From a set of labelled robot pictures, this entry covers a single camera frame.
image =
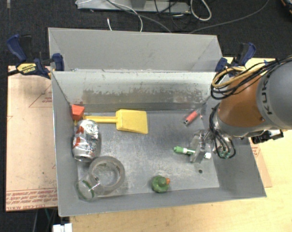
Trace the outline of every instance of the cardboard sheet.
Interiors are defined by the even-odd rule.
[[[55,207],[51,80],[8,78],[6,211]]]

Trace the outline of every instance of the yellow scoop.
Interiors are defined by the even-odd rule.
[[[85,116],[85,118],[97,123],[116,123],[116,128],[119,131],[148,133],[147,114],[145,111],[120,109],[116,112],[115,117]]]

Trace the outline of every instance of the cable bundle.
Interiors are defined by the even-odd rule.
[[[263,75],[270,74],[281,65],[292,61],[292,55],[289,55],[283,59],[276,59],[271,62],[257,63],[250,68],[246,69],[244,66],[230,66],[221,72],[217,73],[211,84],[211,96],[216,100],[225,99],[231,95],[236,95],[257,82]],[[221,83],[223,78],[229,74],[235,73],[235,76],[230,78],[228,81]],[[241,80],[236,85],[230,85],[233,82]]]

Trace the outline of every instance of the green object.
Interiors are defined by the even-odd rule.
[[[176,146],[174,147],[174,152],[192,155],[195,152],[195,150]]]
[[[151,188],[155,192],[159,192],[159,193],[166,192],[170,187],[169,183],[170,183],[169,178],[165,178],[161,175],[157,175],[152,178]]]

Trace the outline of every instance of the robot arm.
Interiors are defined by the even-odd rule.
[[[235,76],[224,81],[231,73]],[[221,102],[201,142],[211,144],[220,158],[235,155],[233,137],[251,137],[254,143],[280,138],[282,131],[292,130],[292,55],[249,69],[227,67],[216,74],[211,95]]]

